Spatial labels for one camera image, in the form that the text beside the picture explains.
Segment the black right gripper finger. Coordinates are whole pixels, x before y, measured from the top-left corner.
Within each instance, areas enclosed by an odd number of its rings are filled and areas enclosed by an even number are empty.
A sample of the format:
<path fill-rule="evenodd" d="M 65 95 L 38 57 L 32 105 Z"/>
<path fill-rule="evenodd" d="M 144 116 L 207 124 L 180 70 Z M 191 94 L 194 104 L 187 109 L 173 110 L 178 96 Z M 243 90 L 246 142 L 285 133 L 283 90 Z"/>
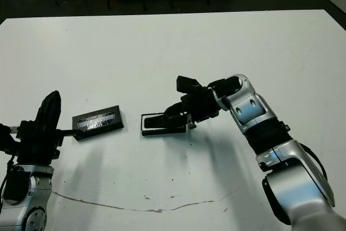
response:
<path fill-rule="evenodd" d="M 163 115 L 164 124 L 187 124 L 187 114 Z"/>
<path fill-rule="evenodd" d="M 184 115 L 189 112 L 189 109 L 183 102 L 175 103 L 171 106 L 169 106 L 165 111 L 164 114 L 168 116 L 178 116 L 178 115 Z"/>

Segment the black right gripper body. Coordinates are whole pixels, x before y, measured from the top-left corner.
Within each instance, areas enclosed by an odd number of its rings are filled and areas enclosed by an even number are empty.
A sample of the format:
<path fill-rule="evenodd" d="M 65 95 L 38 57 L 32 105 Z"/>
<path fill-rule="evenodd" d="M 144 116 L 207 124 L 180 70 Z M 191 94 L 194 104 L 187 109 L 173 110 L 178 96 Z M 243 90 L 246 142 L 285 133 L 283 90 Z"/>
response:
<path fill-rule="evenodd" d="M 211 88 L 202 87 L 196 92 L 181 97 L 182 111 L 187 113 L 189 129 L 196 128 L 196 123 L 219 115 L 219 105 Z"/>

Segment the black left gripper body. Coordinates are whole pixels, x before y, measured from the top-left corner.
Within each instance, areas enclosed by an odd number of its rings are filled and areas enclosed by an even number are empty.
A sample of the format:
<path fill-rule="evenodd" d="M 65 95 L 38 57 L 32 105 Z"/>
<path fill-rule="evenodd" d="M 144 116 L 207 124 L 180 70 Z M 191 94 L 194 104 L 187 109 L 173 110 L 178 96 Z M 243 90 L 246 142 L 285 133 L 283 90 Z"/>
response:
<path fill-rule="evenodd" d="M 16 148 L 17 162 L 20 164 L 50 165 L 58 159 L 60 147 L 66 136 L 81 136 L 79 129 L 40 130 L 36 121 L 22 121 L 19 126 L 10 127 L 19 143 Z"/>

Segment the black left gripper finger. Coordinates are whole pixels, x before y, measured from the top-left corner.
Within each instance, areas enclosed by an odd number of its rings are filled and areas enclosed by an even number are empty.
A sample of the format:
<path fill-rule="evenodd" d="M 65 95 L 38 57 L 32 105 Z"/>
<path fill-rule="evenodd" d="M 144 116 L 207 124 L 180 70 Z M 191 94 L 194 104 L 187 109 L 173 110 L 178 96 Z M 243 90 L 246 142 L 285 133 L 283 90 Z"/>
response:
<path fill-rule="evenodd" d="M 40 130 L 56 129 L 56 91 L 51 92 L 42 101 L 35 121 Z"/>
<path fill-rule="evenodd" d="M 61 96 L 59 91 L 55 90 L 51 93 L 50 104 L 50 129 L 57 128 L 59 117 L 61 115 Z"/>

